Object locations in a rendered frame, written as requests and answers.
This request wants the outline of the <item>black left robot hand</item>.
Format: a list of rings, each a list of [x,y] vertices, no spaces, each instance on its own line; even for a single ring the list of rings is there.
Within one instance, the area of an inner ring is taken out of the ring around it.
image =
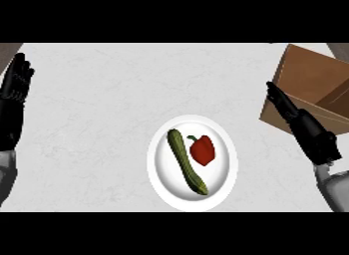
[[[0,151],[13,150],[21,139],[25,102],[35,70],[25,54],[13,57],[0,88]]]

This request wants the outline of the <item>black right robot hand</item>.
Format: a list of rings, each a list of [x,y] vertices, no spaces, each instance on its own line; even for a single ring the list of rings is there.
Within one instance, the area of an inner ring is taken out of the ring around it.
[[[268,99],[284,118],[300,148],[315,165],[330,164],[341,158],[337,136],[327,130],[319,120],[306,109],[291,102],[282,90],[272,82],[266,83]]]

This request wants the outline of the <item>brown cardboard box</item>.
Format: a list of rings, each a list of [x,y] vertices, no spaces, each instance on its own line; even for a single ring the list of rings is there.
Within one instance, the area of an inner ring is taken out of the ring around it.
[[[336,134],[349,132],[349,63],[293,44],[272,83]]]

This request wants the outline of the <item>red bell pepper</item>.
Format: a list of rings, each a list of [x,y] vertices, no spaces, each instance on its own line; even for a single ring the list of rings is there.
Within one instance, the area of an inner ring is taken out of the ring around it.
[[[189,135],[186,138],[192,140],[189,147],[191,157],[200,165],[207,166],[214,160],[214,146],[210,137],[207,135],[201,137]]]

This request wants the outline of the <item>white oval plate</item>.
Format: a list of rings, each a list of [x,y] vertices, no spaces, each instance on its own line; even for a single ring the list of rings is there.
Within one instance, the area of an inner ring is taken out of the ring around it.
[[[176,129],[182,135],[189,165],[200,176],[208,195],[195,193],[186,184],[174,152],[168,143],[168,132]],[[214,147],[214,159],[201,165],[189,153],[194,140],[204,135]],[[183,115],[170,119],[160,127],[148,149],[148,173],[155,192],[164,202],[177,210],[204,212],[213,210],[232,192],[238,158],[232,139],[223,127],[207,117]]]

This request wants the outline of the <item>green cucumber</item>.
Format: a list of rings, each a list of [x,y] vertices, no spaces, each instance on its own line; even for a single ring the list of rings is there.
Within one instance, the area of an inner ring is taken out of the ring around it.
[[[174,158],[179,164],[180,172],[189,189],[198,195],[208,195],[205,183],[194,171],[188,159],[186,148],[183,144],[182,134],[176,128],[168,131],[168,144],[174,153]]]

